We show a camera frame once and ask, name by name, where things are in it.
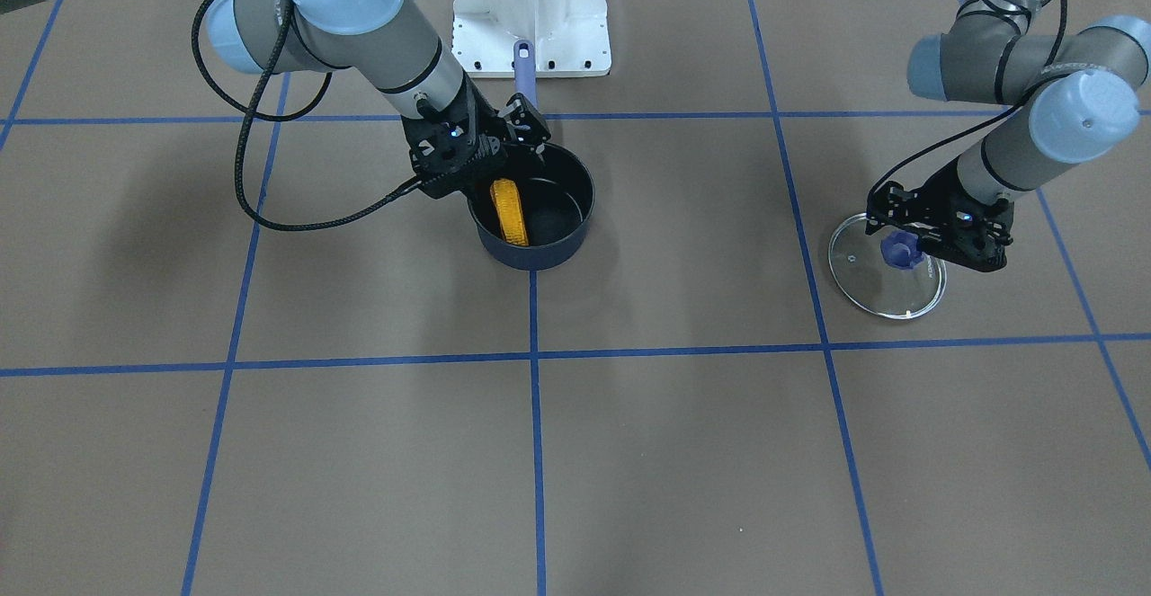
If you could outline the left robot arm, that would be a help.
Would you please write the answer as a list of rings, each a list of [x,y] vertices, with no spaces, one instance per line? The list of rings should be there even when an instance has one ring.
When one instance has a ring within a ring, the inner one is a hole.
[[[981,138],[918,188],[891,173],[869,191],[866,234],[909,234],[892,267],[921,255],[996,272],[1006,263],[1017,199],[1110,153],[1135,132],[1138,89],[1148,83],[1148,20],[1111,15],[1077,35],[1032,35],[1039,12],[1067,0],[963,0],[946,33],[912,51],[915,95],[996,104]]]

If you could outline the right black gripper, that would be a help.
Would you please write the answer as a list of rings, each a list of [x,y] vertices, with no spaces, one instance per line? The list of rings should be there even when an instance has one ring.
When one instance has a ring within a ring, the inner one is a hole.
[[[551,139],[543,114],[523,93],[497,109],[477,89],[462,89],[443,110],[416,105],[401,120],[418,190],[432,199],[466,193],[498,175],[513,156],[542,153]]]

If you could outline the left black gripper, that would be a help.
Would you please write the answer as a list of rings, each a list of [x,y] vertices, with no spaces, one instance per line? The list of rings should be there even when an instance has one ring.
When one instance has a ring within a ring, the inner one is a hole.
[[[1006,267],[1013,242],[1014,203],[1003,196],[985,204],[967,194],[955,161],[910,191],[882,182],[868,194],[866,215],[868,235],[894,227],[916,236],[925,254],[975,272]]]

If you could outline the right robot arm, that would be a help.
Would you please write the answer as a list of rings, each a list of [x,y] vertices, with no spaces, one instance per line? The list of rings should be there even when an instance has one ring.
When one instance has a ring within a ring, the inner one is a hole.
[[[1,0],[16,12],[49,0]],[[355,70],[401,114],[416,181],[440,198],[544,153],[550,133],[516,93],[495,109],[416,0],[206,0],[193,22],[239,72]]]

